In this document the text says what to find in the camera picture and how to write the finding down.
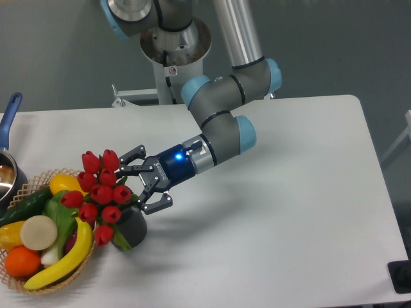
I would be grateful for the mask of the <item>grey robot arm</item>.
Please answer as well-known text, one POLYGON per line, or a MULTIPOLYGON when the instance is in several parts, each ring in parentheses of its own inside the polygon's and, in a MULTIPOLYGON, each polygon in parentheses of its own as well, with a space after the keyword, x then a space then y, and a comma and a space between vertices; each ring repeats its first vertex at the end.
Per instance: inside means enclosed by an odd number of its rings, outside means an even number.
POLYGON ((121 175, 138 176, 144 186, 139 210, 152 214, 173 203, 170 188, 252 148, 256 132, 232 111, 265 98, 282 83, 281 71, 262 52, 248 1, 214 1, 232 74, 211 80, 202 61, 211 48, 208 27, 193 15, 191 1, 102 1, 113 32, 140 36, 153 64, 160 103, 184 104, 199 135, 154 156, 139 147, 121 158, 121 175))

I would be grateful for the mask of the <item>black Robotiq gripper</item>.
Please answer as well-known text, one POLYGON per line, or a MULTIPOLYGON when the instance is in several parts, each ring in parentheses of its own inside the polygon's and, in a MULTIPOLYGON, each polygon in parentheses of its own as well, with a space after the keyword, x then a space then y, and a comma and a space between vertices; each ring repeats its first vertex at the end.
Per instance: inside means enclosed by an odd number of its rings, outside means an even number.
POLYGON ((119 157, 119 168, 115 172, 117 178, 141 174, 144 189, 139 195, 137 208, 146 215, 171 207, 173 198, 165 191, 195 176, 194 165, 183 150, 184 146, 178 144, 146 158, 146 148, 141 144, 119 157), (132 166, 135 160, 142 160, 143 164, 132 166), (154 193, 159 192, 160 200, 147 203, 154 193))

